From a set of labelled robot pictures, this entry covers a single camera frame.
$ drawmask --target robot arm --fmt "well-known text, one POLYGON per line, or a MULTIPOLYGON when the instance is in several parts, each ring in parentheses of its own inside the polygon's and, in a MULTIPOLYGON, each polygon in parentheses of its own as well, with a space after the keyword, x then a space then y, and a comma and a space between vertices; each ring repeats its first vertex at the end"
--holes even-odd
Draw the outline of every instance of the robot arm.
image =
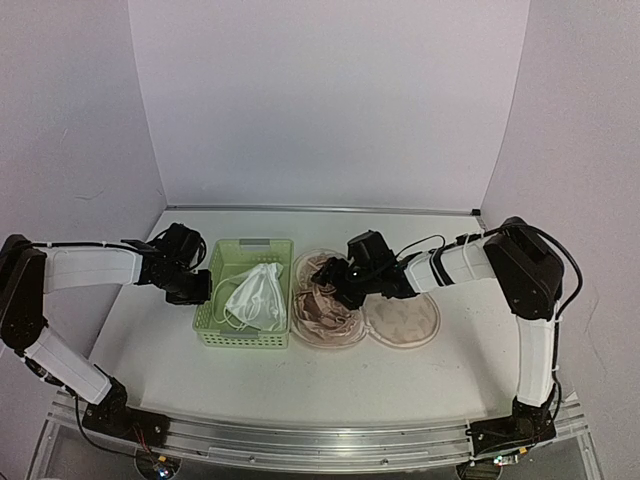
POLYGON ((510 417, 471 425, 476 454, 505 443, 517 448, 555 436, 549 407, 564 266, 536 230, 514 217, 485 235, 462 235, 449 245, 402 260, 379 232, 370 231, 348 243, 350 262, 332 258, 313 277, 316 283, 333 285, 333 296, 350 309, 360 308, 372 293, 411 298, 449 285, 498 280, 520 333, 518 392, 510 417))
POLYGON ((88 285, 153 284, 166 291, 169 303, 201 304, 209 300, 210 273, 193 272, 191 262, 205 254, 200 234, 180 224, 149 243, 122 245, 32 243, 12 235, 0 250, 0 338, 44 381, 90 404, 86 428, 135 441, 136 425, 150 444, 159 446, 168 419, 126 407, 124 386, 70 348, 49 325, 43 295, 88 285))

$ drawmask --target white table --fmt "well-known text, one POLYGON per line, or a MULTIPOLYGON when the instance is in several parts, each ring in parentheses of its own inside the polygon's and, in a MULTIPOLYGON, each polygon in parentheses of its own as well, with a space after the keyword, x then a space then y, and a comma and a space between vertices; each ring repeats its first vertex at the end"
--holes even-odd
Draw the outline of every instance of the white table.
MULTIPOLYGON (((434 233, 451 240, 479 229, 470 216, 194 210, 165 212, 151 236, 172 222, 199 231, 209 253, 223 238, 291 238, 296 256, 320 247, 345 252, 349 239, 369 229, 396 251, 434 233)), ((132 405, 201 418, 371 426, 508 415, 518 334, 497 282, 453 286, 433 298, 441 328, 418 349, 368 337, 328 351, 293 337, 288 349, 267 351, 206 347, 191 327, 195 307, 129 286, 91 359, 127 387, 132 405)))

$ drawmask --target green basket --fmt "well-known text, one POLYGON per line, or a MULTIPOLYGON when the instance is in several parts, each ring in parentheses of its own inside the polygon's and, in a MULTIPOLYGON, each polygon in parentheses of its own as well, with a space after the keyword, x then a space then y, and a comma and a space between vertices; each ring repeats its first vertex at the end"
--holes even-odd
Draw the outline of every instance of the green basket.
MULTIPOLYGON (((200 305, 193 319, 193 329, 205 345, 210 347, 287 348, 289 344, 289 298, 291 295, 291 266, 293 241, 272 239, 219 240, 216 243, 209 270, 215 298, 200 305), (246 272, 260 263, 278 262, 284 267, 280 275, 280 287, 287 308, 287 325, 282 331, 262 332, 253 327, 236 330, 224 319, 224 306, 236 286, 230 282, 215 287, 224 279, 246 272)), ((233 323, 239 323, 231 317, 233 323)))

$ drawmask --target pink fabric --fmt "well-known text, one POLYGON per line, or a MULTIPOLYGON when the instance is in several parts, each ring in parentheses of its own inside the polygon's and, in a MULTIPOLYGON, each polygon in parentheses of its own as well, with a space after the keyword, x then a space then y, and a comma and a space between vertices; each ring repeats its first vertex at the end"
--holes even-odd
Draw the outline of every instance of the pink fabric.
POLYGON ((316 346, 341 347, 360 341, 365 335, 364 316, 360 310, 347 309, 331 294, 334 288, 321 287, 311 276, 337 252, 315 250, 296 260, 293 300, 294 331, 316 346))

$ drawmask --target black bracket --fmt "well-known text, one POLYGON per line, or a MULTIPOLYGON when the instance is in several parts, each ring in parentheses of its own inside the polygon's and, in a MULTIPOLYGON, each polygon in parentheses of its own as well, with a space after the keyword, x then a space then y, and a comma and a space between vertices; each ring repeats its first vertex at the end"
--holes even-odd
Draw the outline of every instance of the black bracket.
POLYGON ((554 439, 556 429, 549 412, 553 397, 552 391, 549 399, 540 407, 525 405, 514 399, 509 417, 473 422, 467 434, 473 441, 474 455, 518 450, 554 439))
POLYGON ((169 417, 127 407, 124 386, 115 378, 109 378, 111 390, 99 405, 87 405, 82 426, 87 430, 134 443, 144 440, 149 447, 164 446, 169 432, 169 417))

